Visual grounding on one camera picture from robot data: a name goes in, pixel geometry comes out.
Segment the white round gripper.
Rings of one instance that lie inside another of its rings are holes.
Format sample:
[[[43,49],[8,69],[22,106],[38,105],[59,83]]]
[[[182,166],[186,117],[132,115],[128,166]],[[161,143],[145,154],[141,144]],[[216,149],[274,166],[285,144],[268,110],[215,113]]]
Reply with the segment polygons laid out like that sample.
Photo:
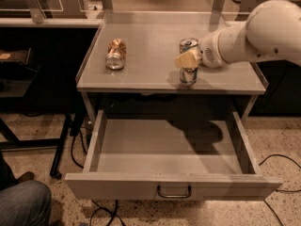
[[[202,60],[207,68],[221,68],[227,65],[219,53],[219,37],[221,30],[206,35],[200,40],[199,49],[191,48],[174,58],[177,68],[195,69]]]

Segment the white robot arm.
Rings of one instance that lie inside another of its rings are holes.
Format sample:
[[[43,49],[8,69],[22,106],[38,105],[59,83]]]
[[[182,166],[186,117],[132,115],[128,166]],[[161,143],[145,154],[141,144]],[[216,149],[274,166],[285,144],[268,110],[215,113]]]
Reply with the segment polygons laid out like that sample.
[[[208,34],[197,47],[174,58],[185,69],[273,60],[301,64],[301,8],[286,0],[260,4],[245,21]]]

